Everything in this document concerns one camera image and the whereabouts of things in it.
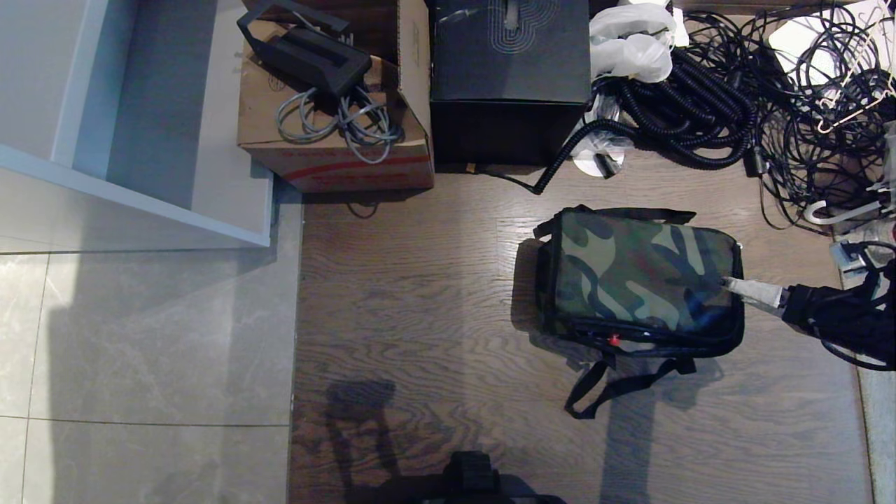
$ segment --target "red stripe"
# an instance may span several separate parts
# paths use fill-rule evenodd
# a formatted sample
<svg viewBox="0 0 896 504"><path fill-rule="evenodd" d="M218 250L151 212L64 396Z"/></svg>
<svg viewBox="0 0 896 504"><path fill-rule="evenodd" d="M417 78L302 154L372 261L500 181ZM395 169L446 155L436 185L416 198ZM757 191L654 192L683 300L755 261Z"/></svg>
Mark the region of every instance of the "red stripe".
<svg viewBox="0 0 896 504"><path fill-rule="evenodd" d="M324 164L313 168L298 169L292 173L283 176L286 180L295 180L296 178L307 177L308 175L316 175L325 171L333 171L335 169L364 168L371 166L388 166L393 164L408 164L412 162L429 162L429 156L417 156L413 158L391 158L375 165L367 164L363 161L344 161L334 164Z"/></svg>

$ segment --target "gray tile floor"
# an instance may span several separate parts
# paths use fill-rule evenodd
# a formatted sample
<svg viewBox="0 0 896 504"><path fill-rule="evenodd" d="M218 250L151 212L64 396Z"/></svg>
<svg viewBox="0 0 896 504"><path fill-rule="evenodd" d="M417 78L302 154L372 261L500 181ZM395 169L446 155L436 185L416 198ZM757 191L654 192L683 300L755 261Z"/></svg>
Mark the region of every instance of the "gray tile floor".
<svg viewBox="0 0 896 504"><path fill-rule="evenodd" d="M301 227L0 256L0 504L285 502Z"/></svg>

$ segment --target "floor tile grout line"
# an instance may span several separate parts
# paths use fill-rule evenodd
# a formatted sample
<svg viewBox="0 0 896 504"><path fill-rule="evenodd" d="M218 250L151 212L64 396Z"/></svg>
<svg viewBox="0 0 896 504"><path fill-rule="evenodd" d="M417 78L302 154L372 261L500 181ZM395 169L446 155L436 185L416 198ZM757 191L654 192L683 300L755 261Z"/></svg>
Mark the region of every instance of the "floor tile grout line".
<svg viewBox="0 0 896 504"><path fill-rule="evenodd" d="M38 344L40 339L40 325L44 319L44 299L47 296L47 278L50 273L50 254L47 254L47 262L44 263L44 282L40 286L40 307L38 308L38 327L34 335L34 353L31 359L31 380L28 384L28 419L25 420L25 446L22 449L22 504L25 504L25 469L28 463L28 433L31 427L31 399L34 397L34 372L38 366Z"/></svg>
<svg viewBox="0 0 896 504"><path fill-rule="evenodd" d="M132 425L144 427L232 427L232 428L277 428L290 427L289 423L161 423L145 421L99 421L99 420L72 420L64 418L40 418L29 417L28 420L60 421L66 423L91 423L95 425Z"/></svg>

